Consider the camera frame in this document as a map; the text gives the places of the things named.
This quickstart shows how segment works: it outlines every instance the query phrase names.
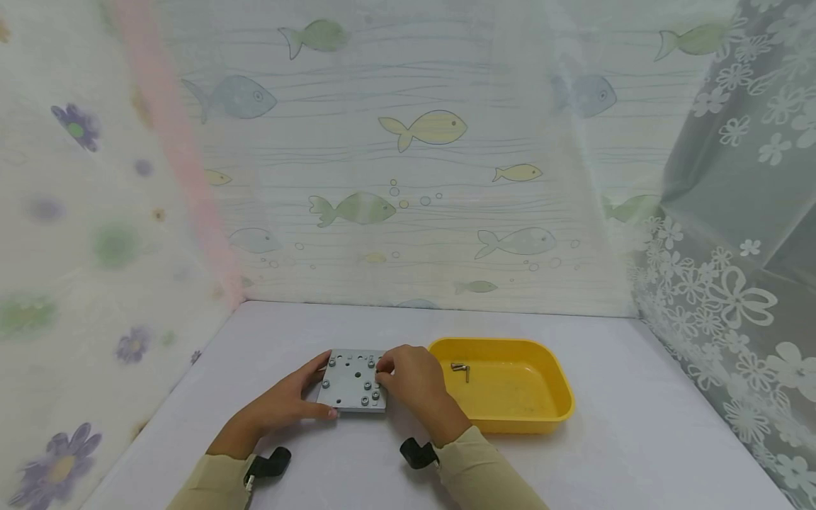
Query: yellow plastic tray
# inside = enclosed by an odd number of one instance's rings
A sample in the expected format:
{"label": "yellow plastic tray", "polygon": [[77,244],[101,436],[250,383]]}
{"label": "yellow plastic tray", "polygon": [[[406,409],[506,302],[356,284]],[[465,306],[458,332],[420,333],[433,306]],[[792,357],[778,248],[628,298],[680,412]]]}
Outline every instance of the yellow plastic tray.
{"label": "yellow plastic tray", "polygon": [[[575,409],[558,360],[524,339],[443,338],[428,350],[442,364],[448,393],[484,433],[549,434]],[[470,365],[470,383],[451,362]]]}

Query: pink stripe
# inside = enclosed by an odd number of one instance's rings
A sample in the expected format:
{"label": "pink stripe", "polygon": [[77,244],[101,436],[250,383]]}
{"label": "pink stripe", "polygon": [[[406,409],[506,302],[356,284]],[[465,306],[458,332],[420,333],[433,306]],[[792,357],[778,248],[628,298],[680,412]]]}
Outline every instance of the pink stripe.
{"label": "pink stripe", "polygon": [[184,193],[199,245],[216,276],[225,283],[230,304],[235,309],[244,300],[241,274],[221,229],[215,197],[198,157],[193,129],[184,111],[178,81],[162,45],[158,24],[150,10],[150,1],[114,2],[136,85],[149,105],[154,129]]}

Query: gray metal plate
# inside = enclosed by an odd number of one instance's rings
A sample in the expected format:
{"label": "gray metal plate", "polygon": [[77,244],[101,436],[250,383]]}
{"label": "gray metal plate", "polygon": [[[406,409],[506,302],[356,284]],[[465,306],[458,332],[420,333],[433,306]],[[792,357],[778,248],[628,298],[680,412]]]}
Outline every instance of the gray metal plate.
{"label": "gray metal plate", "polygon": [[[362,349],[333,349],[329,365],[323,375],[323,384],[329,381],[329,387],[320,387],[317,402],[337,408],[340,412],[384,413],[388,395],[385,388],[380,388],[374,379],[376,369],[369,367],[369,362],[377,361],[385,351]],[[371,388],[366,389],[366,382]]]}

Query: white table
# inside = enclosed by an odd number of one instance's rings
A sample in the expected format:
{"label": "white table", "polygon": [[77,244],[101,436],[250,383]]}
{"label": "white table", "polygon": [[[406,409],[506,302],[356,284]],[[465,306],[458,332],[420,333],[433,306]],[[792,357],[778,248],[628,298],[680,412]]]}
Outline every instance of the white table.
{"label": "white table", "polygon": [[[229,319],[84,508],[164,508],[234,411],[323,350],[444,336],[533,339],[561,361],[572,418],[551,436],[490,437],[552,510],[790,508],[636,320],[262,302]],[[251,507],[456,508],[432,468],[406,466],[409,436],[425,440],[394,400],[384,417],[303,424],[264,451],[292,460]]]}

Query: black clip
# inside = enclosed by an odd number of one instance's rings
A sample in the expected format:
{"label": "black clip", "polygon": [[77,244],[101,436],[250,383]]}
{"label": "black clip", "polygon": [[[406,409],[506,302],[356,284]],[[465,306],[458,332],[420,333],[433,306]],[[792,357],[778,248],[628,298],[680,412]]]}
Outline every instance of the black clip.
{"label": "black clip", "polygon": [[431,463],[439,462],[437,452],[433,451],[431,443],[419,446],[419,443],[413,437],[409,437],[402,443],[400,453],[413,469],[422,469]]}

